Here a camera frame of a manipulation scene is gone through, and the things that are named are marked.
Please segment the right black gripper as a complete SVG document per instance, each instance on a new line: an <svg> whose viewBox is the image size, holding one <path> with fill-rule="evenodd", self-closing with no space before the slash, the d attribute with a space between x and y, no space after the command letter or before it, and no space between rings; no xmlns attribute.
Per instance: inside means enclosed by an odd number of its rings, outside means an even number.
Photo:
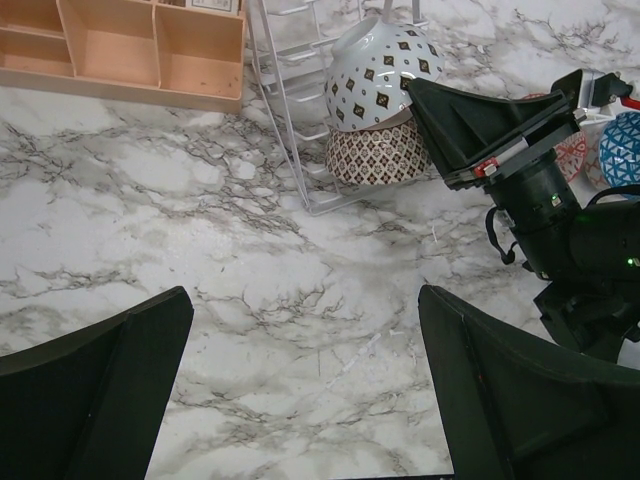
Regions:
<svg viewBox="0 0 640 480"><path fill-rule="evenodd" d="M579 73L549 93L520 100L472 94L425 79L408 83L411 111L428 153L453 190L479 187L541 278L571 278L569 247L579 211L556 164L554 147L578 130Z"/></svg>

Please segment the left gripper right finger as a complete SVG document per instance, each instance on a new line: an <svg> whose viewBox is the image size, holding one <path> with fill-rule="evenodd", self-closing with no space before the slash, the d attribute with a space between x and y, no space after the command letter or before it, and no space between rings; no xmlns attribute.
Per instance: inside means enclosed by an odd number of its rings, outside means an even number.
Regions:
<svg viewBox="0 0 640 480"><path fill-rule="evenodd" d="M636 479L639 373L426 284L421 332L458 479Z"/></svg>

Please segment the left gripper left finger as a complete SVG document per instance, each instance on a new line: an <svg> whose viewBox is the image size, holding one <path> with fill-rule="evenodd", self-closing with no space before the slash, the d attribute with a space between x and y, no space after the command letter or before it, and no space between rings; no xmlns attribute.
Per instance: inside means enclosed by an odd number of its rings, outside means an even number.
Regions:
<svg viewBox="0 0 640 480"><path fill-rule="evenodd" d="M144 478L193 316L177 286L2 357L2 478Z"/></svg>

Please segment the pink patterned bowl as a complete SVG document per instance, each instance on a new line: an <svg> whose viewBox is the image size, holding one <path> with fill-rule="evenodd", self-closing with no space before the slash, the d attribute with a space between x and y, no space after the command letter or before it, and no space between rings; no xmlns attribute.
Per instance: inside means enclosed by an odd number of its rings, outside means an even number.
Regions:
<svg viewBox="0 0 640 480"><path fill-rule="evenodd" d="M444 56L421 28L370 17L331 48L324 98L333 129L379 129L411 105L409 82L437 81Z"/></svg>

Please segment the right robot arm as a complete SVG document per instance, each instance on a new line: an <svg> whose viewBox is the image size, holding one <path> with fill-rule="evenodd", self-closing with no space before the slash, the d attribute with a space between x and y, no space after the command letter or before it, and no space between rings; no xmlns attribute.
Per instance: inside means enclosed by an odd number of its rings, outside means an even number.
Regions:
<svg viewBox="0 0 640 480"><path fill-rule="evenodd" d="M426 79L406 84L411 111L446 186L479 188L514 243L500 253L546 282L535 297L552 339L615 361L639 339L639 188L614 187L581 205L556 162L556 146L615 101L636 106L635 87L616 73L576 70L548 94L508 100Z"/></svg>

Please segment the red patterned bowl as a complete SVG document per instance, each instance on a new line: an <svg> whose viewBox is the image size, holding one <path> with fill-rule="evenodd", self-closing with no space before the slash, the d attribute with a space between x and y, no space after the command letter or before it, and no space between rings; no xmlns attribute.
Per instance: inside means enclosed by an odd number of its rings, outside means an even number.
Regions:
<svg viewBox="0 0 640 480"><path fill-rule="evenodd" d="M603 129L603 124L587 125L554 147L556 164L568 182L584 174L597 190L609 187L599 163L599 141Z"/></svg>

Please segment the brown patterned bowl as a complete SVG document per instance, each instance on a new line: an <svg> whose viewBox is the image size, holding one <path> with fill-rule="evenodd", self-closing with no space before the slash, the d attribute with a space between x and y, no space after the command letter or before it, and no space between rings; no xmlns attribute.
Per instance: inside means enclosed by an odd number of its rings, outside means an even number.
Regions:
<svg viewBox="0 0 640 480"><path fill-rule="evenodd" d="M326 168L349 185L392 185L425 173L431 159L416 122L380 130L332 130L326 146Z"/></svg>

